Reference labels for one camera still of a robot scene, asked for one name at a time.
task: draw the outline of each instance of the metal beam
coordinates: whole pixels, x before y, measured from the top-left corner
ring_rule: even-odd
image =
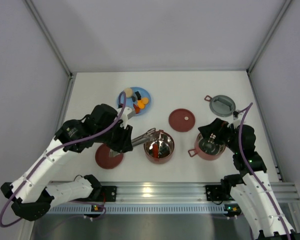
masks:
[[[30,14],[33,16],[34,20],[38,24],[40,30],[42,31],[43,35],[45,36],[48,44],[50,45],[52,51],[54,52],[56,58],[59,60],[60,64],[62,65],[65,73],[68,75],[69,78],[71,78],[72,73],[62,56],[56,42],[54,41],[53,37],[51,36],[47,26],[45,25],[42,17],[40,16],[36,6],[34,5],[32,0],[22,0],[26,6],[26,8],[29,10]]]
[[[293,1],[294,0],[285,0],[284,1],[279,13],[276,15],[274,22],[272,23],[270,29],[268,30],[266,36],[264,37],[260,47],[258,48],[256,54],[254,55],[250,65],[247,69],[248,76],[254,70],[254,68],[255,68],[256,64],[258,63],[259,59],[261,58],[261,56],[265,52],[270,40],[274,36],[274,33],[276,32],[278,26],[280,25],[283,17],[286,15],[286,13],[287,13],[289,7],[291,6],[291,4],[293,3]]]

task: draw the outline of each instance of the metal tongs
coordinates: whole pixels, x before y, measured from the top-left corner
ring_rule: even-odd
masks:
[[[146,133],[132,139],[131,140],[132,147],[134,148],[138,145],[153,141],[155,139],[154,138],[155,132],[156,132],[156,128],[154,127],[154,128],[149,129],[148,131],[146,131]],[[114,158],[115,156],[117,156],[119,154],[120,154],[120,152],[110,150],[109,157]]]

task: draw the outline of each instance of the pot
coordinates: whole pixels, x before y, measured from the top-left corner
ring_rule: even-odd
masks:
[[[212,138],[204,139],[199,133],[194,143],[194,149],[188,150],[188,153],[191,158],[198,155],[204,160],[212,161],[218,159],[225,149],[225,145],[215,144]]]
[[[143,145],[146,158],[154,164],[168,162],[175,150],[173,138],[163,130],[156,131],[151,141]]]

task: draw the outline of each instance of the gray lid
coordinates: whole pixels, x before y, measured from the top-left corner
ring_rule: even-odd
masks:
[[[210,100],[210,109],[217,116],[229,117],[236,110],[236,104],[230,97],[218,95]]]

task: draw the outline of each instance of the pot handle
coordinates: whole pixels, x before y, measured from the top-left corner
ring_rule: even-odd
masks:
[[[193,158],[195,155],[198,154],[197,150],[194,148],[194,149],[190,149],[188,150],[188,154],[191,158]]]
[[[211,101],[211,99],[212,99],[212,97],[211,97],[211,96],[209,96],[209,95],[205,96],[205,98],[204,98],[204,100],[206,100],[207,102],[210,102],[210,101]]]

